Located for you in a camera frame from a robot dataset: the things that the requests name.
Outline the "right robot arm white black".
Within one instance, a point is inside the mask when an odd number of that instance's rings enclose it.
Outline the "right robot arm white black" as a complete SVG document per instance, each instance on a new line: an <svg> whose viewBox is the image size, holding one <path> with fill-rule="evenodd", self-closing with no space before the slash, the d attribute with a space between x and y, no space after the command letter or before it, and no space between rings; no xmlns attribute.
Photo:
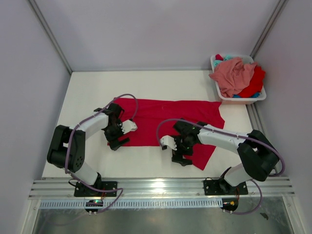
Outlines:
<svg viewBox="0 0 312 234"><path fill-rule="evenodd" d="M162 137L161 143L172 149L172 161L182 166L191 164L185 156L192 156L196 145L219 147L239 156L241 163L228 168L216 182L217 190L222 194L230 194L248 180L265 181L281 161L278 151L258 130L235 133L204 122L192 123L182 119L176 122L174 129L178 134Z"/></svg>

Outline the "crimson red t shirt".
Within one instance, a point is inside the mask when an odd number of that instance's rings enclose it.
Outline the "crimson red t shirt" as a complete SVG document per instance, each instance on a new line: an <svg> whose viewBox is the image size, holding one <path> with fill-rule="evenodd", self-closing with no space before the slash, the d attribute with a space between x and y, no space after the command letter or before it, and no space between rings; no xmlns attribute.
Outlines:
<svg viewBox="0 0 312 234"><path fill-rule="evenodd" d="M130 141L124 145L125 147L159 146L156 129L162 121L170 118L182 118L194 123L205 122L221 129L225 125L225 120L219 111L221 102L152 99L138 99L137 101L138 111L134 122L138 129L121 138L130 138ZM136 110L136 103L131 98L119 98L114 103L120 105L125 111L121 116L122 121L130 119ZM173 128L174 124L174 121L164 123L159 130L159 137L177 135ZM215 148L211 145L197 144L194 146L193 156L186 156L186 158L192 160L195 167L204 170Z"/></svg>

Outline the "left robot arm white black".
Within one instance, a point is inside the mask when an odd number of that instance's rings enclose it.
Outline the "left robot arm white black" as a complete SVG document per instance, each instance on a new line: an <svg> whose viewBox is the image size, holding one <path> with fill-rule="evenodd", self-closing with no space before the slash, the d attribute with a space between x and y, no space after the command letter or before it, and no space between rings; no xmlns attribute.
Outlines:
<svg viewBox="0 0 312 234"><path fill-rule="evenodd" d="M65 169L67 173L77 179L82 185L76 185L79 192L89 193L96 196L104 187L100 173L93 170L85 162L86 140L102 130L111 150L116 151L119 147L129 142L129 138L120 140L128 132L126 122L120 117L124 109L118 104L111 103L108 108L97 108L91 117L77 128L59 125L55 128L52 141L47 154L47 162L57 168Z"/></svg>

